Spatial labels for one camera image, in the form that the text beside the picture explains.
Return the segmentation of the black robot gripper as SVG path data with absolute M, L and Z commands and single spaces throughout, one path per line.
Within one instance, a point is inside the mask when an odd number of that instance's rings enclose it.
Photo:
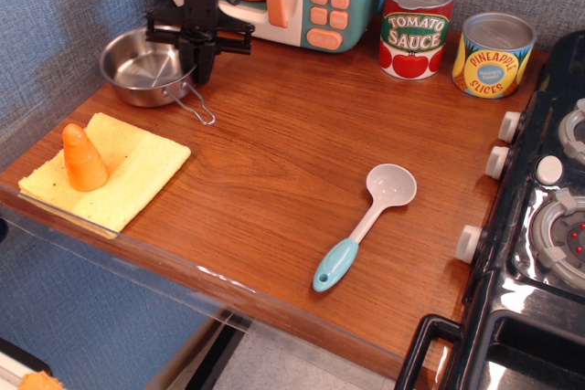
M 208 84 L 217 52 L 251 52 L 254 25 L 225 14 L 219 0 L 183 0 L 181 6 L 150 9 L 145 17 L 146 38 L 176 45 L 182 72 L 196 69 L 199 86 Z

